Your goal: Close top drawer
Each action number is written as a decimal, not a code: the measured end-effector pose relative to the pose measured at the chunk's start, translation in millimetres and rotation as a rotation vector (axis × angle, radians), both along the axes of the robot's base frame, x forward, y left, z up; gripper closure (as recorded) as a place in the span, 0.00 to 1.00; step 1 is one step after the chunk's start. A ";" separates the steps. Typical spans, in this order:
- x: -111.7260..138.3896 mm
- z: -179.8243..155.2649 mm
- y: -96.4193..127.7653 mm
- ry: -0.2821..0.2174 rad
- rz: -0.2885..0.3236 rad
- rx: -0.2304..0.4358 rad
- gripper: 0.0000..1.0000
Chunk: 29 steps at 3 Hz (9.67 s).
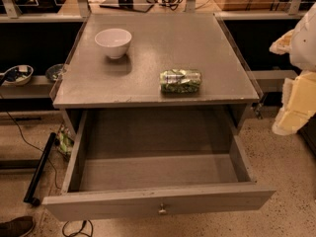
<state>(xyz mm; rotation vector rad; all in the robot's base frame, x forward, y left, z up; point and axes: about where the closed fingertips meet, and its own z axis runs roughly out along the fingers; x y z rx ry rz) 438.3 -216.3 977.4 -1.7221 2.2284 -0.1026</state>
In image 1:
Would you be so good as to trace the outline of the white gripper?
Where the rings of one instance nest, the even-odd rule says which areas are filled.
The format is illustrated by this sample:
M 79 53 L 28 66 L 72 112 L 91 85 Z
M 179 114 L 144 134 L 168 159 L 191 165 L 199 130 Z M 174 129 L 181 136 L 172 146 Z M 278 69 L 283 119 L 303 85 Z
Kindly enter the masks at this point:
M 289 53 L 292 65 L 309 70 L 301 72 L 294 79 L 284 79 L 282 107 L 272 127 L 277 135 L 295 134 L 316 114 L 316 4 L 294 30 L 274 41 L 269 51 L 278 55 Z

